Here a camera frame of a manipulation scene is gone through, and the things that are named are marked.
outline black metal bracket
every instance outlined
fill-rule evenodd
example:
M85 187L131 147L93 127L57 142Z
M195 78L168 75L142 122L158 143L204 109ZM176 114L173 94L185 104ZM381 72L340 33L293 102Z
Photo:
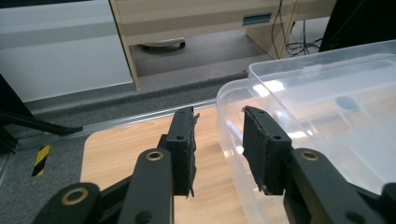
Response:
M102 192L91 183L68 186L34 223L174 223L174 195L193 196L198 117L192 106L179 109L158 147L139 155L132 176Z
M293 149L271 116L246 106L244 155L260 190L284 196L290 223L396 223L396 183L381 195L348 182L318 151Z
M82 131L82 127L64 127L61 125L49 123L40 119L19 115L12 112L7 112L0 109L0 121L6 123L13 123L23 127L47 132L58 135L66 135L70 133L77 133ZM3 127L0 127L0 154L1 153L15 153L18 140L9 134Z

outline wooden tabletop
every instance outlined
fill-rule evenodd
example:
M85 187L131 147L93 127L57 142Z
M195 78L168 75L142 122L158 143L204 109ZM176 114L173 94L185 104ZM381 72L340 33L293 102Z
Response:
M176 223L247 223L231 174L220 148L214 106L195 110L197 174L195 197L175 197ZM100 189L131 175L138 155L155 148L161 134L168 133L173 116L152 119L92 134L85 143L81 182Z

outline clear plastic container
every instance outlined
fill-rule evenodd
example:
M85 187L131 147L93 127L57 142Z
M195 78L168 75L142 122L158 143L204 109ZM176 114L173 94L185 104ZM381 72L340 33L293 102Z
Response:
M288 223L241 154L245 105L272 115L292 145L325 154L344 178L379 194L396 182L396 41L254 63L218 93L218 134L249 223Z

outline bolt hole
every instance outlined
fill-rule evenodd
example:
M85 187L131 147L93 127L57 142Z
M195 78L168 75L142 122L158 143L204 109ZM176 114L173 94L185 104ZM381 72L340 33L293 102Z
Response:
M364 217L356 212L346 212L346 218L353 223L363 224L365 223Z
M146 156L146 158L147 158L149 161L158 161L158 160L160 160L162 157L163 157L163 153L161 153L160 151L153 151L153 152L150 152L150 153Z
M303 157L304 159L306 159L308 161L317 161L319 159L317 154L315 154L314 152L310 152L310 151L304 151L300 155L301 155L301 157Z
M62 204L64 205L74 205L84 201L88 196L88 190L85 188L70 189L62 197Z

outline white cabinet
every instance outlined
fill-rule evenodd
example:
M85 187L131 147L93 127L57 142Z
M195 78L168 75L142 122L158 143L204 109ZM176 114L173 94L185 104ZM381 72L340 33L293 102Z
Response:
M1 9L0 73L24 102L133 82L107 0Z

